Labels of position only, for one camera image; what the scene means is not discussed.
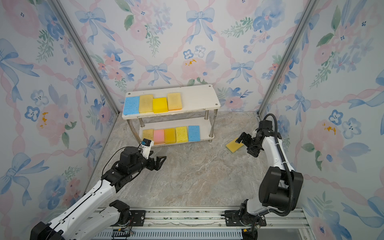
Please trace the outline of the dark yellow sponge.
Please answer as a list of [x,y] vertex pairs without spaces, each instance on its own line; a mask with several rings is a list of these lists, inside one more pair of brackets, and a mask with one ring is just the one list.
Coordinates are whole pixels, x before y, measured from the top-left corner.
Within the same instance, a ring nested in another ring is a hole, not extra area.
[[235,153],[237,150],[239,150],[241,147],[243,147],[243,143],[237,143],[237,139],[232,140],[228,144],[226,144],[226,148],[231,152]]

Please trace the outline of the bright yellow sponge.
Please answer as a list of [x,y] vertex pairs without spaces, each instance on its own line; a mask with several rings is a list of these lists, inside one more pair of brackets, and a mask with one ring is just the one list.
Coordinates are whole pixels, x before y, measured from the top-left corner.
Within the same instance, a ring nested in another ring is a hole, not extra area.
[[153,113],[166,113],[168,112],[168,100],[167,98],[155,98],[153,99]]

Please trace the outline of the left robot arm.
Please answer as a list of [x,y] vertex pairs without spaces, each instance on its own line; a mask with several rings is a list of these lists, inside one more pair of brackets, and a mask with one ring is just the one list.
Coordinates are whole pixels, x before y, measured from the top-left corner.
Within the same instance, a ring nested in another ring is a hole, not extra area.
[[106,228],[118,225],[125,229],[133,226],[134,217],[130,206],[116,200],[109,204],[97,216],[91,214],[148,169],[161,169],[165,156],[152,158],[151,147],[125,147],[112,167],[106,171],[96,185],[74,205],[50,222],[39,222],[31,230],[31,240],[90,240]]

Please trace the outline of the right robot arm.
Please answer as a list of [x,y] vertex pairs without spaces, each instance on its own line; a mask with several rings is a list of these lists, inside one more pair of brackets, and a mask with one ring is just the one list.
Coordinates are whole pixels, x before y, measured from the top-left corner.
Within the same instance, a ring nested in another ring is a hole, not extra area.
[[236,140],[244,144],[247,153],[255,158],[260,152],[265,152],[270,165],[259,187],[258,197],[241,204],[238,216],[243,225],[248,225],[250,221],[256,225],[258,220],[270,213],[286,217],[297,206],[304,178],[288,162],[277,123],[276,119],[264,119],[259,122],[254,137],[242,133]]

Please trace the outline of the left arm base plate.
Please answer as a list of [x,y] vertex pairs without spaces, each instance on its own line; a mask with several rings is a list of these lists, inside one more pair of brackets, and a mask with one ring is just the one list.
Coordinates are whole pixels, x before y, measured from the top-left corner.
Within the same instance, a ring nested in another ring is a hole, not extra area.
[[145,218],[145,210],[130,210],[118,212],[118,221],[111,225],[111,227],[143,227]]

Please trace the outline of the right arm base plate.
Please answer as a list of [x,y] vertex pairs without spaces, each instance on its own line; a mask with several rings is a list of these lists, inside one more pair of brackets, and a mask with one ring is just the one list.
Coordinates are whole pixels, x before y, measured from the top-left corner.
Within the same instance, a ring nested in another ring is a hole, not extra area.
[[240,210],[226,210],[221,216],[224,217],[227,227],[250,228],[252,224],[254,224],[259,228],[265,227],[267,225],[266,219],[264,217],[254,216],[248,213],[240,215]]

